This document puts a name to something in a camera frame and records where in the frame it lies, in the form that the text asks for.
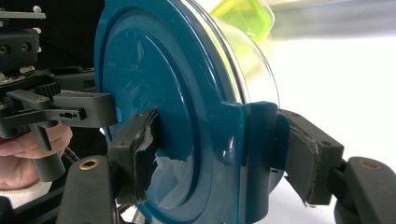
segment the finger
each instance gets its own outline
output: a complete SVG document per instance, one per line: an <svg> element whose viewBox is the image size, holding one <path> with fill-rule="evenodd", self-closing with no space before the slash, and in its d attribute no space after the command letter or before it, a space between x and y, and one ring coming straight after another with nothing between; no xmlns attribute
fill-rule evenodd
<svg viewBox="0 0 396 224"><path fill-rule="evenodd" d="M59 138L69 139L73 136L71 130L61 123L55 127L47 129L49 141L52 143ZM27 133L17 138L6 141L0 145L0 156L15 155L23 151L29 151L35 148L40 148L35 140L33 133ZM62 150L61 148L53 148L53 150Z"/></svg>
<svg viewBox="0 0 396 224"><path fill-rule="evenodd" d="M64 149L69 145L70 138L62 136L55 141L51 142L51 146L53 150L47 151L42 149L41 147L36 147L28 151L23 151L14 154L15 157L19 158L30 158L30 159L40 159L44 157L48 157L52 154L59 153L60 155L64 154Z"/></svg>

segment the human hand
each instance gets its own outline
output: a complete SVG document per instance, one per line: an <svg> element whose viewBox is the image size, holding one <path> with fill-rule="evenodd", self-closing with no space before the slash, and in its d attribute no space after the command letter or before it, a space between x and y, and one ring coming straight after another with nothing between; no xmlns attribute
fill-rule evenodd
<svg viewBox="0 0 396 224"><path fill-rule="evenodd" d="M51 151L39 147L33 133L8 140L0 138L0 190L26 189L38 182L30 159L62 154L73 136L70 128L61 123L48 128L47 135Z"/></svg>

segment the white surface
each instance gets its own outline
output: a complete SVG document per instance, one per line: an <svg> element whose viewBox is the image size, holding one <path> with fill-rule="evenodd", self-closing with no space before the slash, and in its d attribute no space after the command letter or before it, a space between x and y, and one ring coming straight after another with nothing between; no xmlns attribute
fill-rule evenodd
<svg viewBox="0 0 396 224"><path fill-rule="evenodd" d="M269 62L281 107L301 114L345 146L396 170L396 36L275 42ZM282 180L259 223L335 223L333 206L305 208Z"/></svg>

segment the white sleeve cuff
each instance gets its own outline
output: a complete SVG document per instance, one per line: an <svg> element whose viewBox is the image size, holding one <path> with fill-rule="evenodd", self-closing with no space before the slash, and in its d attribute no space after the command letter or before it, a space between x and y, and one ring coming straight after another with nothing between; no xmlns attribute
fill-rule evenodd
<svg viewBox="0 0 396 224"><path fill-rule="evenodd" d="M52 182L38 182L28 189L0 190L0 196L8 197L12 207L21 205L47 194Z"/></svg>

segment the blue lid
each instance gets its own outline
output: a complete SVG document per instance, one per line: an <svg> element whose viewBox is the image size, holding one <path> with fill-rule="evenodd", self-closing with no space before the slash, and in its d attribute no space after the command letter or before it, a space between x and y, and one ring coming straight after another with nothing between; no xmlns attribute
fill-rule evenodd
<svg viewBox="0 0 396 224"><path fill-rule="evenodd" d="M113 95L119 112L106 137L140 111L155 108L160 116L158 167L148 199L137 205L150 222L235 223L266 214L277 107L240 104L230 81L238 66L213 26L186 0L108 0L99 21L95 84ZM253 111L262 118L249 119ZM268 134L250 139L247 130ZM248 140L258 139L258 154L248 153ZM261 158L264 172L248 177L249 155Z"/></svg>

